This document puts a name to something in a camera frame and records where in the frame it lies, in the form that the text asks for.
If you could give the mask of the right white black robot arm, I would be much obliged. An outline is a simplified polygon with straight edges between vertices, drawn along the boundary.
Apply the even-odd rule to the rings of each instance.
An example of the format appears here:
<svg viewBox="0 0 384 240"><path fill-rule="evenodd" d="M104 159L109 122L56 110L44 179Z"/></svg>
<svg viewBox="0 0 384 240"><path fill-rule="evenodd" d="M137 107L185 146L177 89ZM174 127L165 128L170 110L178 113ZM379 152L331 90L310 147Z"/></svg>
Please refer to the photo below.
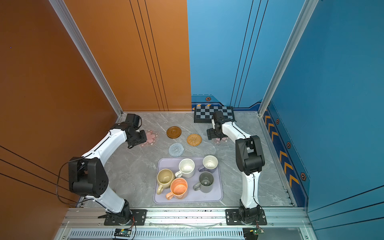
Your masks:
<svg viewBox="0 0 384 240"><path fill-rule="evenodd" d="M259 179L265 156L259 136L244 132L232 121L212 120L213 127L207 130L208 138L228 137L235 143L236 164L242 173L242 196L239 215L245 224L251 224L262 215L259 201Z"/></svg>

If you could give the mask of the woven rattan round coaster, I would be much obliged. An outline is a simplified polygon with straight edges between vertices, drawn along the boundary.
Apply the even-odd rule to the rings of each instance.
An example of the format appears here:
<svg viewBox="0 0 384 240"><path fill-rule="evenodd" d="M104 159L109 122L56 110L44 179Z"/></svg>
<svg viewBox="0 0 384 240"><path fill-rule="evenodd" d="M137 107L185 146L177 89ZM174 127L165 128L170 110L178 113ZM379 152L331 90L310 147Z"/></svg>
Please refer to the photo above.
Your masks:
<svg viewBox="0 0 384 240"><path fill-rule="evenodd" d="M187 143L192 147L197 147L202 141L202 137L198 134L191 134L187 137Z"/></svg>

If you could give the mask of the lavender rectangular tray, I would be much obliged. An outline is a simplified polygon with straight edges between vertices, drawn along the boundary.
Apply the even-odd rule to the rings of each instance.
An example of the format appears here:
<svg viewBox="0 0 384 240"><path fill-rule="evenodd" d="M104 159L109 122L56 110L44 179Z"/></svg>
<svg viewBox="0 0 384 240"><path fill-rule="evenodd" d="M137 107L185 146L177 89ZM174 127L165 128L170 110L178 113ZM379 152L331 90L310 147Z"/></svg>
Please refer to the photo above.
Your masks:
<svg viewBox="0 0 384 240"><path fill-rule="evenodd" d="M191 157L191 160L195 162L195 174L193 177L186 179L188 183L188 193L186 198L179 200L173 197L170 200L166 199L166 194L170 193L170 189L165 189L160 195L154 192L154 202L156 204L165 205L165 204L195 204L202 202L218 202L223 198L223 188L220 176L220 168L213 173L214 183L213 189L209 193L203 193L202 191L193 190L193 185L198 183L199 176L201 172L198 171L198 168L203 166L203 157ZM173 173L179 171L179 163L183 160L182 157L179 158L162 158L158 162L157 172L159 173L163 169L169 169Z"/></svg>

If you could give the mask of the grey ceramic mug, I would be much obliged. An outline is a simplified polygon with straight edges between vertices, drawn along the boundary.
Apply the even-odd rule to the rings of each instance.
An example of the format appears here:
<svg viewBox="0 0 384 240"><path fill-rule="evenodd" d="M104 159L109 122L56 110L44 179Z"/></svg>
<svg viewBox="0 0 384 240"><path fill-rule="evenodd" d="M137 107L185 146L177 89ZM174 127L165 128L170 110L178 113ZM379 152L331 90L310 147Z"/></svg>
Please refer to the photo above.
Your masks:
<svg viewBox="0 0 384 240"><path fill-rule="evenodd" d="M213 189L214 176L210 172L202 172L199 181L193 186L194 191L209 193Z"/></svg>

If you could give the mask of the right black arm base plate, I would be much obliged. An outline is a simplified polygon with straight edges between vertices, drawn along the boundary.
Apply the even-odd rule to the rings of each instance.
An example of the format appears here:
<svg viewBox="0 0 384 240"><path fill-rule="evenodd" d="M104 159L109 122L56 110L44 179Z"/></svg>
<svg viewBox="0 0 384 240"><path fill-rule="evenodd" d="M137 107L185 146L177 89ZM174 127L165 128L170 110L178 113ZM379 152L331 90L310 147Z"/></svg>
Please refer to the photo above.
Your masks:
<svg viewBox="0 0 384 240"><path fill-rule="evenodd" d="M266 226L267 217L263 209L243 210L226 209L226 221L228 226L259 225Z"/></svg>

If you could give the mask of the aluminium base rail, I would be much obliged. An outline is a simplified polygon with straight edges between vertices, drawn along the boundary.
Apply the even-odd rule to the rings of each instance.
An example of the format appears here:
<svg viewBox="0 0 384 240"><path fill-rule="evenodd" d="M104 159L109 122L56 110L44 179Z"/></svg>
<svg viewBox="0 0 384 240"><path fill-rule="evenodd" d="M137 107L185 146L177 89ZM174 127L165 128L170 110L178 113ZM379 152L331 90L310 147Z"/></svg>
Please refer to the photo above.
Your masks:
<svg viewBox="0 0 384 240"><path fill-rule="evenodd" d="M147 208L143 226L105 226L103 209L69 209L56 240L114 240L116 228L132 229L131 240L244 240L243 228L261 228L258 240L315 240L302 208L265 207L267 225L228 226L225 207Z"/></svg>

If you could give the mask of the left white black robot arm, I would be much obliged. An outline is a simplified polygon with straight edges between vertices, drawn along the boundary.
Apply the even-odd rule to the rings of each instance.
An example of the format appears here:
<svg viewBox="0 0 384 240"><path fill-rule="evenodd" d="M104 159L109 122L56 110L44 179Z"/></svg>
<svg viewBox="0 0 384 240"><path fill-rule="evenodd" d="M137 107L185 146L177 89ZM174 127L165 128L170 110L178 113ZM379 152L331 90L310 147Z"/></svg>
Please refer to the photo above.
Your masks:
<svg viewBox="0 0 384 240"><path fill-rule="evenodd" d="M103 216L119 225L133 222L129 202L119 197L109 186L105 164L117 148L128 143L131 149L147 141L144 130L133 126L115 124L109 133L90 151L81 157L73 157L69 163L70 192L92 200L101 205L106 214Z"/></svg>

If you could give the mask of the aluminium corner post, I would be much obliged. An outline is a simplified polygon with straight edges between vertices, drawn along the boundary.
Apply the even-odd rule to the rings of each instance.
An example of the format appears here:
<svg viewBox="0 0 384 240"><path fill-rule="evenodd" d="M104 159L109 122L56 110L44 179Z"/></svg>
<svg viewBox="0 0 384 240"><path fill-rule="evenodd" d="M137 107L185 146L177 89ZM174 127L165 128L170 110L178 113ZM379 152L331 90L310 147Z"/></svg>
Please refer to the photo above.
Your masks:
<svg viewBox="0 0 384 240"><path fill-rule="evenodd" d="M99 64L97 63L91 49L89 48L85 38L83 37L79 27L77 26L74 18L72 17L67 5L62 0L49 0L51 6L65 27L67 33L77 47L83 60L93 74L104 95L112 106L117 116L123 114L123 109L119 104L112 88L110 87L105 75L103 74Z"/></svg>
<svg viewBox="0 0 384 240"><path fill-rule="evenodd" d="M265 92L263 100L258 110L260 117L264 116L265 111L267 110L268 105L270 104L276 89L286 71L286 68L298 46L298 43L301 40L301 37L315 11L315 8L319 0L306 0L304 1L303 7L299 13L299 16L295 22L293 30L290 34L290 37L287 41L287 44L284 48L282 56L279 60L279 63L275 69L273 77L268 85L268 88Z"/></svg>

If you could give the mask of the aluminium corner post right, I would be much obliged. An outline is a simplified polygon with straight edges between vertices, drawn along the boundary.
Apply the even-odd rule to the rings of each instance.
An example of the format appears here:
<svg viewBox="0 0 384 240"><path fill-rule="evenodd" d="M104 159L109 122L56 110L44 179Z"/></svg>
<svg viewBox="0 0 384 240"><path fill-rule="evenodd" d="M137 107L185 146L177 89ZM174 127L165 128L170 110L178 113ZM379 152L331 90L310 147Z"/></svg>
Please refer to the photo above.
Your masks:
<svg viewBox="0 0 384 240"><path fill-rule="evenodd" d="M315 8L319 0L306 0L304 1L303 7L299 13L299 16L295 22L293 30L290 34L290 37L287 41L287 44L284 48L282 56L279 60L279 63L275 69L273 77L268 85L268 88L265 92L263 100L258 110L260 117L264 116L265 111L267 110L268 105L270 104L276 89L286 71L286 68L298 46L298 43L301 40L301 37L315 11Z"/></svg>

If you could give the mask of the aluminium corner post left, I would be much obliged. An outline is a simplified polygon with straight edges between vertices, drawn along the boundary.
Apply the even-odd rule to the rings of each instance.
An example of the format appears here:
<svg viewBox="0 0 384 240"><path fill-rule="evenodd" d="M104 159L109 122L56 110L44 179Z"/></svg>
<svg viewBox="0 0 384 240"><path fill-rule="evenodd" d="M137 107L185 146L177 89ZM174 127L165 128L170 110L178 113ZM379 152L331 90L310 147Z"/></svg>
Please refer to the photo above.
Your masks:
<svg viewBox="0 0 384 240"><path fill-rule="evenodd" d="M110 87L105 75L103 74L99 64L97 63L91 49L89 48L85 38L83 37L79 27L77 26L74 18L72 17L67 5L62 0L49 0L51 6L65 27L67 33L77 47L83 60L93 74L104 95L112 106L117 116L123 114L123 109L119 104L112 88Z"/></svg>

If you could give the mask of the pink cherry blossom coaster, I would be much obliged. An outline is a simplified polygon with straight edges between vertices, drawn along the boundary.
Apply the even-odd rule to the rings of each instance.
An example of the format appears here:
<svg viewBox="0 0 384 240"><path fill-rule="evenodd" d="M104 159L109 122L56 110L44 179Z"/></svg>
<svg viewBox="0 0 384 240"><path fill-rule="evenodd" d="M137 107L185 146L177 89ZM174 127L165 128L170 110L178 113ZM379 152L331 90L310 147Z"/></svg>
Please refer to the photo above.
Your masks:
<svg viewBox="0 0 384 240"><path fill-rule="evenodd" d="M147 137L147 141L145 143L142 143L141 147L155 145L155 143L157 142L157 139L159 137L159 134L152 131L152 130L147 130L146 131L146 137Z"/></svg>
<svg viewBox="0 0 384 240"><path fill-rule="evenodd" d="M229 141L228 137L215 138L213 139L215 144L227 143Z"/></svg>

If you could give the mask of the right small circuit board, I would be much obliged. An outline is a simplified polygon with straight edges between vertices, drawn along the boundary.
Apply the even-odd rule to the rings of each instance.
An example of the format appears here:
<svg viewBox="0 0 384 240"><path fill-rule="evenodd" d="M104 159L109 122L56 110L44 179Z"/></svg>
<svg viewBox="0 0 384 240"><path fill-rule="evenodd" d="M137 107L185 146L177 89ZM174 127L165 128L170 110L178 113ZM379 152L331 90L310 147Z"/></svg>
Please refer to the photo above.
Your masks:
<svg viewBox="0 0 384 240"><path fill-rule="evenodd" d="M261 228L243 228L243 236L245 240L258 240L259 235L265 231Z"/></svg>

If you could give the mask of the grey woven round coaster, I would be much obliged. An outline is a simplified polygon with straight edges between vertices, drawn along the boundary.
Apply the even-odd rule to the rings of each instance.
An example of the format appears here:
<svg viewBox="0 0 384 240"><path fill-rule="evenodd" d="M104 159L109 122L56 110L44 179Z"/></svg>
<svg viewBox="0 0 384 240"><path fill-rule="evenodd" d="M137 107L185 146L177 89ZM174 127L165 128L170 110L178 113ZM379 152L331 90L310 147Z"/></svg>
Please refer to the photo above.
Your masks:
<svg viewBox="0 0 384 240"><path fill-rule="evenodd" d="M169 154L171 157L180 157L184 153L184 146L180 143L172 144L169 147Z"/></svg>

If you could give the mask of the left green circuit board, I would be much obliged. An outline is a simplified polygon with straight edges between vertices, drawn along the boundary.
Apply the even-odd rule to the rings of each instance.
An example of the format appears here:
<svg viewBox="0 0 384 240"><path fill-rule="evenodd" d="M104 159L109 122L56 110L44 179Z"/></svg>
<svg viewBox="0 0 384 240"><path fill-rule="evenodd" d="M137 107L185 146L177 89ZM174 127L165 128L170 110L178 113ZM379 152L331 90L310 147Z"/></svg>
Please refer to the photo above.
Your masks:
<svg viewBox="0 0 384 240"><path fill-rule="evenodd" d="M113 239L115 240L131 240L133 237L132 229L119 229L116 228L113 234Z"/></svg>

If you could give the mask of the purple white ceramic mug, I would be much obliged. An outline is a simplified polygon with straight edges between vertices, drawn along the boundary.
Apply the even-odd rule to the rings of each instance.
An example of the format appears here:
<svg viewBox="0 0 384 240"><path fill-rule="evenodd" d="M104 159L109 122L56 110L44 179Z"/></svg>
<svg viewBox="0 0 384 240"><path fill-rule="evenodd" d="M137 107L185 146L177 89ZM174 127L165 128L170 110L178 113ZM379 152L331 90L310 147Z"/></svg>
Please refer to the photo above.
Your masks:
<svg viewBox="0 0 384 240"><path fill-rule="evenodd" d="M214 173L217 170L218 165L218 159L215 156L209 155L204 157L203 165L198 168L198 171Z"/></svg>

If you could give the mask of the black silver chessboard box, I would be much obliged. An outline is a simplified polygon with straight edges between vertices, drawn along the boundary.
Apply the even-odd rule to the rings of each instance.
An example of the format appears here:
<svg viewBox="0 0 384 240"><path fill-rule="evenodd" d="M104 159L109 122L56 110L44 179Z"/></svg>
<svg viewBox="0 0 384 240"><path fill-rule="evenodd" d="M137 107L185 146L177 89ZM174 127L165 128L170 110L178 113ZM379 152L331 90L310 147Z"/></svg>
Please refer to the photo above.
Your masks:
<svg viewBox="0 0 384 240"><path fill-rule="evenodd" d="M215 112L221 111L225 119L235 120L233 107L218 105L196 105L194 108L194 123L211 123Z"/></svg>

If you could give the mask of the orange ceramic mug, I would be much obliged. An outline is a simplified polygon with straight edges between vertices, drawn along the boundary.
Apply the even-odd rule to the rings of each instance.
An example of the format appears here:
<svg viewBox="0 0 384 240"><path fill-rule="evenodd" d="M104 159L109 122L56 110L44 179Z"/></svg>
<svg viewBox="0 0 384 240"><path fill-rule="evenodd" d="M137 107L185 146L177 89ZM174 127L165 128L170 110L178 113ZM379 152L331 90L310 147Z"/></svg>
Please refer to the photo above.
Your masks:
<svg viewBox="0 0 384 240"><path fill-rule="evenodd" d="M188 194L188 183L183 178L176 178L172 181L170 189L171 191L166 194L167 200L171 200L172 198L182 200Z"/></svg>

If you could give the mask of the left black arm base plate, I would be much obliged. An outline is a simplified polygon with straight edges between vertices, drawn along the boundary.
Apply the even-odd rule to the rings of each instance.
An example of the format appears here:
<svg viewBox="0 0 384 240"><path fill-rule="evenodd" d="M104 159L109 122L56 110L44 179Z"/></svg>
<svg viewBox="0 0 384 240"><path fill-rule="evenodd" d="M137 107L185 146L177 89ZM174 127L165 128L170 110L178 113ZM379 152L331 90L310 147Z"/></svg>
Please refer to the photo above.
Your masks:
<svg viewBox="0 0 384 240"><path fill-rule="evenodd" d="M105 219L105 226L143 226L146 221L147 210L135 209L131 210L130 217L121 217L118 214L106 213L103 216L99 216L99 219Z"/></svg>

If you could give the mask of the yellow ceramic mug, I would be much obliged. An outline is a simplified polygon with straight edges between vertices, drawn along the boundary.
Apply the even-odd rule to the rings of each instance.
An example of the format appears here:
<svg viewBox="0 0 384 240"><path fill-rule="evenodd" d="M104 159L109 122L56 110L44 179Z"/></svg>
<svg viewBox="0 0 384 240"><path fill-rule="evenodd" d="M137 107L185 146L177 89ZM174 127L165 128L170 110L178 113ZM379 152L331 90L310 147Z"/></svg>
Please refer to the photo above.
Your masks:
<svg viewBox="0 0 384 240"><path fill-rule="evenodd" d="M165 189L168 189L171 186L171 183L175 179L175 174L169 169L162 169L157 175L157 195L160 195Z"/></svg>

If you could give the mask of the brown wooden round coaster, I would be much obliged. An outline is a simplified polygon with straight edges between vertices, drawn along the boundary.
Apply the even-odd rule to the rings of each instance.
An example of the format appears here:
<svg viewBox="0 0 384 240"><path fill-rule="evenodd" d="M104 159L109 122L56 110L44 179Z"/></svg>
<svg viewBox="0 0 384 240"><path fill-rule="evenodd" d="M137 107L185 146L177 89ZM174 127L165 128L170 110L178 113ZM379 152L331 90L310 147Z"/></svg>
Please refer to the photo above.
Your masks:
<svg viewBox="0 0 384 240"><path fill-rule="evenodd" d="M182 130L180 127L172 126L167 129L167 136L170 139L177 139L182 134Z"/></svg>

